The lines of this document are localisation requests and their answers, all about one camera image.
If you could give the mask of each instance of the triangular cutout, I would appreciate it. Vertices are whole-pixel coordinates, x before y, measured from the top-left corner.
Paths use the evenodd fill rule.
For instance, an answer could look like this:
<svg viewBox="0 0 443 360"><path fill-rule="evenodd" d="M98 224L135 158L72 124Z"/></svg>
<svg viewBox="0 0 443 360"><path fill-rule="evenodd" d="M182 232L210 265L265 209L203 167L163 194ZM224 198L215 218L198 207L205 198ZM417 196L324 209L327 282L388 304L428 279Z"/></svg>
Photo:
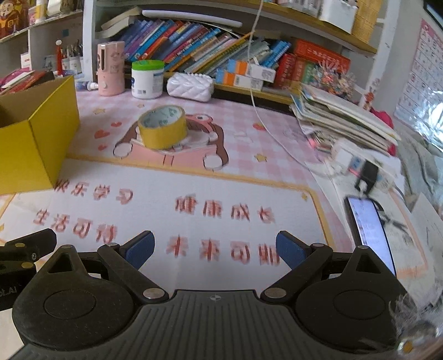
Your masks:
<svg viewBox="0 0 443 360"><path fill-rule="evenodd" d="M363 254L360 257L356 270L363 273L381 274L377 265L374 264L372 259L367 254Z"/></svg>
<svg viewBox="0 0 443 360"><path fill-rule="evenodd" d="M52 268L48 271L48 273L65 273L67 271L72 271L71 260L69 259L68 254L61 254L54 266L52 266Z"/></svg>

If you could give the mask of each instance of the phone screen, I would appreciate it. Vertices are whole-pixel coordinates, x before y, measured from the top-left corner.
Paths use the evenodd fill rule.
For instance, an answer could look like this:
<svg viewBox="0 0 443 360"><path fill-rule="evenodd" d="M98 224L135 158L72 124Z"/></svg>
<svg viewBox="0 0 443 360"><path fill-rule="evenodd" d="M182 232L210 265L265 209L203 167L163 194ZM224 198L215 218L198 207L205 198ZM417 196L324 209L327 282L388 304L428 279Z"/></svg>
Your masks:
<svg viewBox="0 0 443 360"><path fill-rule="evenodd" d="M374 203L369 199L349 197L362 245L369 246L395 275L391 250Z"/></svg>

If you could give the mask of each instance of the yellow tape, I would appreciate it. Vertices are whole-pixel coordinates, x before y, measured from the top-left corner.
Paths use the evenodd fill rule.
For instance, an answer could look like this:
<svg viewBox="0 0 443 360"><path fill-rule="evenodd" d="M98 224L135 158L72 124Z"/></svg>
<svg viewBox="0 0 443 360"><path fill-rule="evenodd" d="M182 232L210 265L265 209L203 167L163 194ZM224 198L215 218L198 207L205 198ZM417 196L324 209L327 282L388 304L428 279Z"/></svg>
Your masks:
<svg viewBox="0 0 443 360"><path fill-rule="evenodd" d="M180 106L157 107L138 120L144 146L150 149L168 149L187 135L185 110Z"/></svg>

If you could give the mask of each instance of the white jar with green lid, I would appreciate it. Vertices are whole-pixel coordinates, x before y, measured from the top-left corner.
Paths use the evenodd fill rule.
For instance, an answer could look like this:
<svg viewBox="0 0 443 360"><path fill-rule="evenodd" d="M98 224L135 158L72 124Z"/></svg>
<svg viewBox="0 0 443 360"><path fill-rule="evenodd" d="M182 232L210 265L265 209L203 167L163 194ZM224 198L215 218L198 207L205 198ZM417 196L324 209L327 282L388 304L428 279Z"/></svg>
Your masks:
<svg viewBox="0 0 443 360"><path fill-rule="evenodd" d="M132 63L132 96L138 99L155 99L163 93L161 60L140 60Z"/></svg>

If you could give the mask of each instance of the pink bottle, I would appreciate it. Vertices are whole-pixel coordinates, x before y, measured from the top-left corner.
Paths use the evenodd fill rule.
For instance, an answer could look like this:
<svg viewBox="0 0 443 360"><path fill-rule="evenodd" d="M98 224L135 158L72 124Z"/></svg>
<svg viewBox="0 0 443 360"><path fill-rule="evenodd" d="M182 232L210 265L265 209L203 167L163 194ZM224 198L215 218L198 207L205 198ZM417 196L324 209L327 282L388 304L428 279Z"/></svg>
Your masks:
<svg viewBox="0 0 443 360"><path fill-rule="evenodd" d="M98 45L98 93L114 96L124 92L124 42L112 41Z"/></svg>

